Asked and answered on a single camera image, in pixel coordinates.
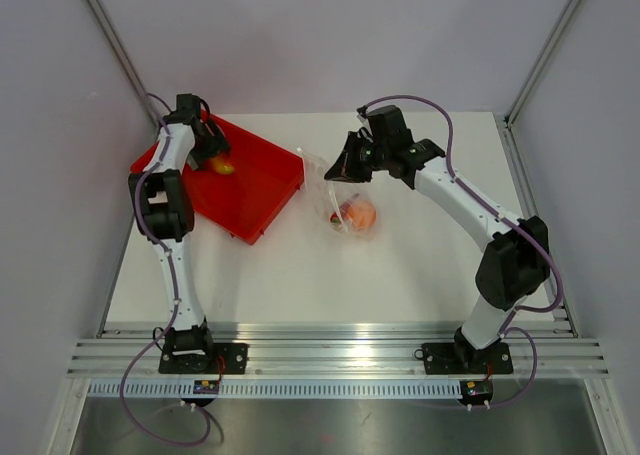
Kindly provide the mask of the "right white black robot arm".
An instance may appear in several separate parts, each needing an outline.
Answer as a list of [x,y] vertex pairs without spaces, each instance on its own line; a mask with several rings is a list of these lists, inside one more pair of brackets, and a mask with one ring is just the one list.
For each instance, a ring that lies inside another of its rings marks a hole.
[[426,352],[444,372],[480,374],[495,368],[501,337],[526,298],[549,278],[548,228],[537,216],[504,213],[482,198],[453,167],[450,155],[429,139],[417,141],[401,109],[358,110],[361,127],[347,135],[325,180],[367,183],[385,171],[435,202],[482,252],[475,275],[479,298],[452,342]]

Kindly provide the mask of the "red yellow mango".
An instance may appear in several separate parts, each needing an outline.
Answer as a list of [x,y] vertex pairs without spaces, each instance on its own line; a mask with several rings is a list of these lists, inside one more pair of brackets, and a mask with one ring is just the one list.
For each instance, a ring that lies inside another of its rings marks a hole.
[[219,175],[231,175],[235,172],[233,164],[222,156],[214,157],[208,161],[209,167]]

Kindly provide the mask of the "clear dotted zip bag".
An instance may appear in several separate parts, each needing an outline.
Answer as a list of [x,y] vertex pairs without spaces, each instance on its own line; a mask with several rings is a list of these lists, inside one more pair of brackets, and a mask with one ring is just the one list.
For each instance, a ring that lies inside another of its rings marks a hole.
[[[304,171],[304,200],[313,227],[324,234],[343,239],[371,239],[379,229],[378,209],[373,203],[367,190],[356,184],[325,181],[324,174],[329,169],[329,163],[323,158],[309,153],[301,147],[296,149],[301,157]],[[377,218],[369,230],[359,231],[350,225],[333,226],[330,216],[339,205],[355,193],[359,199],[369,200],[376,208]]]

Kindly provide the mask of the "orange round fruit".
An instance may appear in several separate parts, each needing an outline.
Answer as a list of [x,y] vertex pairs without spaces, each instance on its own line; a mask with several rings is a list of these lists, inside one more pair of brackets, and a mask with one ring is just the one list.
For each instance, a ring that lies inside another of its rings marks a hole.
[[377,211],[369,200],[355,199],[346,209],[346,218],[354,229],[369,230],[376,222]]

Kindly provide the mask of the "red chili pepper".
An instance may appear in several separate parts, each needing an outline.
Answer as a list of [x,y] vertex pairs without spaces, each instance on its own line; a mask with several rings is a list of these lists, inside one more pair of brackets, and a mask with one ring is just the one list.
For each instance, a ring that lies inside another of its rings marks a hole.
[[347,200],[342,202],[338,209],[330,216],[330,222],[333,226],[350,225],[356,226],[357,215],[357,202],[359,201],[360,194],[355,193]]

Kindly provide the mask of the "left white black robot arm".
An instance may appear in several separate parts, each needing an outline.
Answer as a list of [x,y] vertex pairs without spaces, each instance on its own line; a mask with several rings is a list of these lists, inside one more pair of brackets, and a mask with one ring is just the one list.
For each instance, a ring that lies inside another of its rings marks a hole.
[[215,373],[226,369],[224,350],[213,340],[196,293],[190,235],[195,211],[184,181],[187,168],[202,170],[230,145],[199,96],[176,96],[175,108],[159,120],[157,144],[128,186],[139,231],[150,242],[166,286],[169,321],[153,343],[161,347],[163,374]]

